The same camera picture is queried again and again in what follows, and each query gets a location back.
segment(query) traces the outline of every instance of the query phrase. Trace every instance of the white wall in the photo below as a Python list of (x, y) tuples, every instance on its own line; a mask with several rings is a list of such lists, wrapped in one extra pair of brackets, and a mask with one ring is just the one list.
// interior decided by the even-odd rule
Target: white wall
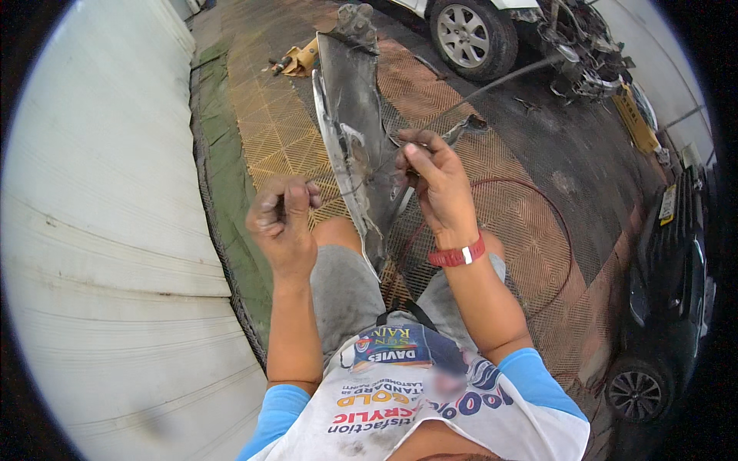
[[(637, 68), (630, 73), (646, 92), (660, 127), (705, 103), (679, 41), (649, 0), (599, 0), (594, 7), (607, 21), (613, 38), (625, 43), (623, 55), (635, 61)], [(667, 133), (677, 149), (694, 142), (703, 162), (712, 152), (707, 109)]]
[(194, 48), (168, 0), (77, 1), (8, 140), (13, 326), (90, 460), (233, 459), (264, 394), (199, 195)]

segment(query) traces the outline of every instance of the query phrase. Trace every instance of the red watch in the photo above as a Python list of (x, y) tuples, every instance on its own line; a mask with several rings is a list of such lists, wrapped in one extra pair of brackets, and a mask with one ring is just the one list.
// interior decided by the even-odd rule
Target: red watch
[(460, 250), (441, 250), (428, 253), (428, 262), (440, 267), (454, 267), (473, 263), (484, 254), (485, 250), (482, 232), (479, 229), (477, 231), (479, 231), (479, 240), (474, 245), (466, 246)]

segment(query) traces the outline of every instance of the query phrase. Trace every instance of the yellow tool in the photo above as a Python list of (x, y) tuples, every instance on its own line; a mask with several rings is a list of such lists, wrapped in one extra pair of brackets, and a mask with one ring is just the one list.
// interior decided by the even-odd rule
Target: yellow tool
[(656, 139), (656, 133), (648, 126), (641, 113), (638, 112), (630, 85), (623, 83), (623, 86), (618, 90), (618, 94), (613, 95), (612, 98), (638, 150), (645, 154), (654, 152), (660, 144)]

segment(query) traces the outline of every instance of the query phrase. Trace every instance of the license plate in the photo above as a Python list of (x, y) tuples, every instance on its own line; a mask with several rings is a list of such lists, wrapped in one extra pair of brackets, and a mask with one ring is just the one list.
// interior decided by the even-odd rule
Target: license plate
[(661, 199), (661, 211), (658, 218), (661, 219), (661, 226), (665, 226), (674, 220), (674, 208), (677, 201), (677, 185), (674, 184), (666, 188)]

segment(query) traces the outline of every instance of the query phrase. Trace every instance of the red hose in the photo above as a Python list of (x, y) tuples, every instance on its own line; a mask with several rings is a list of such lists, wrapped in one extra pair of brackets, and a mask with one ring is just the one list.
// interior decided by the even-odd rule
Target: red hose
[[(554, 295), (553, 299), (551, 299), (551, 301), (548, 302), (548, 304), (546, 304), (545, 306), (543, 306), (543, 308), (541, 308), (533, 316), (531, 316), (531, 317), (528, 318), (528, 320), (532, 320), (532, 319), (536, 318), (537, 316), (539, 316), (543, 311), (545, 311), (548, 307), (550, 307), (559, 298), (559, 295), (561, 295), (561, 293), (564, 291), (564, 288), (569, 283), (569, 279), (571, 278), (571, 272), (572, 272), (573, 267), (574, 267), (574, 252), (571, 249), (571, 235), (569, 233), (569, 227), (567, 226), (566, 221), (564, 220), (564, 215), (561, 213), (561, 211), (555, 205), (555, 203), (552, 202), (551, 199), (549, 199), (546, 196), (546, 194), (544, 194), (543, 191), (541, 189), (539, 189), (538, 187), (536, 187), (534, 184), (531, 184), (531, 183), (529, 183), (527, 181), (523, 181), (522, 179), (517, 179), (517, 178), (485, 178), (485, 179), (481, 179), (479, 181), (472, 182), (472, 189), (474, 189), (475, 187), (479, 187), (482, 184), (487, 184), (487, 183), (490, 183), (490, 182), (513, 182), (515, 184), (519, 184), (521, 186), (527, 187), (530, 190), (534, 190), (535, 192), (537, 192), (539, 195), (541, 195), (548, 202), (548, 204), (551, 206), (551, 208), (553, 208), (553, 210), (557, 213), (557, 215), (561, 219), (562, 225), (564, 226), (564, 234), (565, 234), (565, 237), (566, 237), (566, 244), (569, 247), (569, 269), (567, 271), (566, 278), (564, 279), (563, 284), (561, 284), (561, 286), (559, 287), (559, 290), (556, 292), (556, 295)], [(395, 287), (395, 283), (397, 281), (397, 277), (400, 275), (401, 270), (405, 266), (405, 258), (407, 256), (407, 252), (410, 250), (410, 247), (415, 243), (415, 240), (418, 238), (418, 236), (420, 235), (420, 233), (423, 230), (423, 228), (425, 227), (425, 225), (426, 225), (425, 222), (421, 223), (421, 225), (418, 226), (417, 229), (415, 229), (415, 231), (413, 232), (413, 234), (407, 240), (407, 244), (405, 244), (405, 247), (402, 250), (402, 254), (400, 256), (399, 264), (397, 266), (395, 275), (392, 278), (392, 283), (390, 284), (390, 287), (387, 289), (387, 296), (390, 296), (392, 294), (392, 290)]]

